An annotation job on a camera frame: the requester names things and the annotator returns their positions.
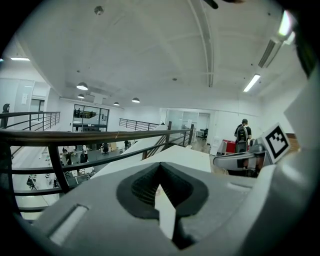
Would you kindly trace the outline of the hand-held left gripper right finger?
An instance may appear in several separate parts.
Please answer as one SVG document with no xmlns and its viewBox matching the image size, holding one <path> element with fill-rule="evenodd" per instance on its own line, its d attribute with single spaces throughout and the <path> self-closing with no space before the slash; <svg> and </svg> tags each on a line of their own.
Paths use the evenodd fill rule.
<svg viewBox="0 0 320 256">
<path fill-rule="evenodd" d="M 175 209 L 172 239 L 161 256 L 241 256 L 250 214 L 240 208 L 257 183 L 251 177 L 214 174 L 161 162 L 160 185 Z"/>
</svg>

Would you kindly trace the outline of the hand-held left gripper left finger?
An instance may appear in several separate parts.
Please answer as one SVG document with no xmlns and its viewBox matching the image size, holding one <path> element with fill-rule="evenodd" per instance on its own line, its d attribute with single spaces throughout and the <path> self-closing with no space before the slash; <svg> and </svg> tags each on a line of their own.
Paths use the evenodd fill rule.
<svg viewBox="0 0 320 256">
<path fill-rule="evenodd" d="M 94 177 L 42 212 L 34 228 L 64 256 L 169 256 L 178 248 L 160 229 L 158 163 Z"/>
</svg>

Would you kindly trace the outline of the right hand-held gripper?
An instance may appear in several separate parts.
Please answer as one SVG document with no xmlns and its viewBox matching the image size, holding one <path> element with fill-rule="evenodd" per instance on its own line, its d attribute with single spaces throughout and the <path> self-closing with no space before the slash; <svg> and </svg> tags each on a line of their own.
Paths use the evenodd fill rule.
<svg viewBox="0 0 320 256">
<path fill-rule="evenodd" d="M 240 152 L 216 156 L 216 167 L 231 171 L 255 170 L 256 159 L 260 176 L 272 176 L 283 172 L 289 178 L 305 178 L 307 175 L 320 176 L 320 74 L 314 71 L 307 84 L 296 98 L 281 109 L 286 96 L 277 93 L 275 100 L 268 104 L 269 113 L 281 113 L 293 131 L 299 150 L 289 152 L 290 142 L 286 128 L 280 122 L 272 122 L 256 141 L 265 148 L 256 156 Z"/>
</svg>

